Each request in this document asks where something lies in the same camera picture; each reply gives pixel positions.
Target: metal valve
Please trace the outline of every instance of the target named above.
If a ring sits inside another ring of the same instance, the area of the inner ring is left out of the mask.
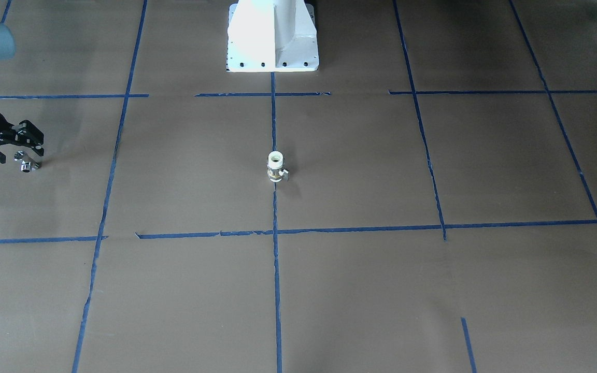
[[[289,180],[289,171],[285,168],[285,158],[279,151],[272,151],[268,154],[266,173],[272,182]]]
[[[33,158],[27,155],[25,151],[19,151],[13,156],[15,161],[22,163],[20,171],[24,173],[30,173],[32,170],[38,170],[40,168],[40,162],[36,162]]]

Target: blue painter's tape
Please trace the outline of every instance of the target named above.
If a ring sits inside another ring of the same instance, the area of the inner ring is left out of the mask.
[[[139,239],[164,239],[164,238],[195,238],[195,237],[227,237],[227,236],[268,236],[273,231],[220,231],[220,232],[195,232],[195,233],[165,233],[165,234],[139,234]]]
[[[469,365],[471,365],[471,373],[476,373],[476,359],[474,358],[474,350],[471,347],[471,338],[469,338],[469,327],[466,324],[466,319],[461,318],[462,330],[464,331],[464,341],[466,342],[466,350],[469,354]]]
[[[10,10],[10,3],[12,3],[12,0],[8,0],[8,2],[6,3],[6,7],[4,9],[4,14],[2,15],[2,23],[5,23],[6,19],[8,18],[8,12]]]
[[[128,97],[149,97],[149,94],[131,94]],[[60,95],[0,95],[0,99],[69,99],[69,98],[126,98],[126,94],[60,94]]]
[[[557,90],[552,91],[552,94],[597,94],[597,90]]]
[[[280,96],[302,96],[302,95],[331,95],[331,92],[282,92],[276,93],[277,97]]]
[[[268,97],[270,93],[211,93],[211,94],[196,94],[195,97]]]
[[[69,241],[96,241],[96,239],[97,239],[97,236],[3,238],[3,239],[0,239],[0,243],[43,243],[43,242],[69,242]]]
[[[541,70],[540,65],[538,64],[538,59],[536,58],[535,53],[533,52],[533,48],[531,47],[531,43],[529,42],[529,38],[527,36],[526,31],[524,30],[524,26],[522,25],[522,21],[519,18],[519,13],[515,8],[515,4],[513,0],[508,0],[510,7],[515,15],[517,24],[519,25],[519,29],[522,32],[522,36],[524,38],[524,43],[526,43],[529,53],[531,54],[531,58],[533,59],[533,64],[536,66],[536,70],[538,71],[538,76],[540,76],[541,81],[543,82],[543,87],[545,88],[545,92],[547,92],[547,97],[549,98],[550,104],[552,105],[552,110],[554,111],[554,115],[557,118],[557,123],[559,124],[559,128],[561,129],[561,134],[563,135],[564,141],[566,141],[566,145],[568,146],[568,151],[571,153],[571,158],[573,158],[573,163],[575,164],[575,168],[580,175],[580,180],[582,181],[582,186],[584,186],[585,191],[587,192],[587,197],[589,203],[591,204],[591,208],[595,214],[595,218],[597,219],[597,206],[595,205],[595,201],[593,199],[593,195],[589,189],[587,184],[587,179],[585,178],[585,173],[582,171],[582,167],[580,166],[579,161],[577,160],[577,156],[575,155],[575,151],[573,150],[573,145],[571,144],[571,140],[568,137],[568,133],[566,132],[566,127],[563,125],[563,121],[561,120],[561,115],[559,115],[559,110],[557,109],[557,104],[554,102],[554,97],[552,97],[552,92],[550,92],[549,87],[547,85],[547,80],[545,80],[545,75]]]
[[[446,224],[447,229],[471,229],[475,227],[521,227],[521,226],[568,226],[580,224],[597,224],[597,220],[555,220],[550,222],[503,222],[503,223],[473,223]]]
[[[471,223],[471,224],[445,224],[446,229],[475,229],[481,227],[529,227],[529,226],[569,226],[597,224],[596,219],[587,220],[552,220],[542,222],[500,222],[500,223]],[[347,232],[385,232],[385,231],[431,231],[441,229],[440,224],[417,226],[361,226],[361,227],[312,227],[298,229],[278,229],[277,234],[300,233],[347,233]],[[251,236],[271,235],[273,231],[220,231],[220,232],[195,232],[195,233],[168,233],[168,234],[138,234],[140,239],[162,238],[193,238],[193,237],[218,237],[218,236]]]
[[[405,55],[405,63],[407,64],[407,75],[409,77],[409,85],[411,86],[411,91],[413,92],[413,99],[414,99],[414,107],[416,109],[416,116],[419,120],[419,129],[421,130],[421,138],[423,141],[423,145],[425,146],[425,157],[427,159],[427,168],[430,171],[430,177],[432,178],[432,187],[434,189],[434,200],[436,201],[436,210],[439,214],[439,222],[441,223],[441,231],[444,237],[444,241],[446,241],[446,225],[444,223],[444,215],[441,211],[441,201],[439,200],[439,191],[436,188],[436,179],[434,179],[434,168],[432,161],[430,159],[430,151],[427,146],[427,138],[425,137],[425,129],[422,123],[422,116],[421,116],[421,107],[419,106],[419,98],[416,94],[416,86],[414,85],[414,77],[411,73],[411,65],[409,63],[409,55],[407,52],[407,42],[405,40],[405,33],[402,31],[402,23],[400,21],[400,11],[397,9],[397,0],[393,0],[393,9],[395,10],[395,19],[397,22],[397,30],[400,33],[400,42],[402,44],[402,51]]]
[[[271,73],[271,137],[273,140],[273,151],[275,147],[275,73]]]
[[[441,225],[426,226],[369,226],[369,227],[316,227],[306,229],[280,229],[278,234],[298,234],[308,232],[345,233],[345,232],[384,232],[384,231],[428,231],[441,229]]]
[[[230,92],[230,93],[203,93],[196,94],[195,97],[271,97],[273,94],[278,96],[305,96],[305,95],[331,95],[331,92],[261,92],[261,93],[246,93],[246,92]]]
[[[142,39],[142,30],[144,27],[144,19],[147,14],[147,1],[144,0],[142,4],[142,14],[140,15],[139,19],[139,26],[137,28],[137,38],[135,40],[135,49],[133,50],[133,58],[131,61],[131,68],[130,73],[128,74],[128,84],[126,86],[126,94],[123,99],[123,108],[121,108],[121,119],[119,120],[119,129],[117,131],[117,139],[114,143],[114,152],[112,154],[112,162],[109,169],[109,178],[107,179],[107,189],[105,194],[105,201],[103,203],[103,215],[100,221],[100,225],[98,227],[98,237],[95,242],[95,249],[93,250],[93,262],[92,262],[92,271],[91,271],[91,278],[89,281],[89,293],[87,296],[87,300],[84,303],[84,309],[82,311],[82,320],[80,323],[80,332],[78,334],[78,342],[75,347],[75,356],[73,358],[73,368],[72,373],[78,373],[78,366],[80,364],[80,354],[82,350],[82,344],[84,342],[84,333],[86,330],[86,324],[89,316],[89,309],[91,306],[91,300],[93,295],[93,284],[95,281],[95,274],[97,270],[97,260],[100,256],[100,248],[101,243],[104,238],[104,231],[105,231],[105,222],[107,220],[107,209],[109,208],[109,198],[112,193],[112,184],[114,182],[114,173],[117,167],[117,154],[119,151],[119,144],[121,142],[121,134],[123,132],[123,123],[125,122],[126,118],[126,111],[128,110],[128,99],[130,98],[131,87],[133,85],[133,76],[135,75],[135,64],[137,62],[137,52],[139,51],[140,40]]]
[[[439,94],[545,94],[542,90],[496,90],[496,91],[419,91],[418,95],[439,95]]]
[[[166,234],[139,234],[135,232],[139,239],[164,239],[164,238],[194,238],[194,237],[216,237],[220,232],[197,232],[197,233],[166,233]]]
[[[275,352],[277,373],[282,373],[282,332],[280,330],[280,264],[278,261],[277,184],[273,185],[273,266],[275,267]]]

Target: white cap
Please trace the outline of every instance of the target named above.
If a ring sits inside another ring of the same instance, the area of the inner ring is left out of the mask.
[[[268,168],[272,170],[280,170],[285,163],[285,158],[279,151],[272,151],[268,154]]]

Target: small metal object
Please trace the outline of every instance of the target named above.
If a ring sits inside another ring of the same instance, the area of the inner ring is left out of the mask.
[[[272,151],[268,154],[266,173],[272,182],[289,180],[289,171],[285,168],[285,158],[279,151]]]
[[[33,158],[27,155],[25,151],[19,151],[13,156],[15,161],[22,163],[20,171],[24,173],[30,173],[32,170],[38,170],[41,162],[36,162]]]

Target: floor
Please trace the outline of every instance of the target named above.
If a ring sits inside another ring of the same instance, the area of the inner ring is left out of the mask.
[[[0,372],[597,371],[597,0],[232,2],[0,0]]]

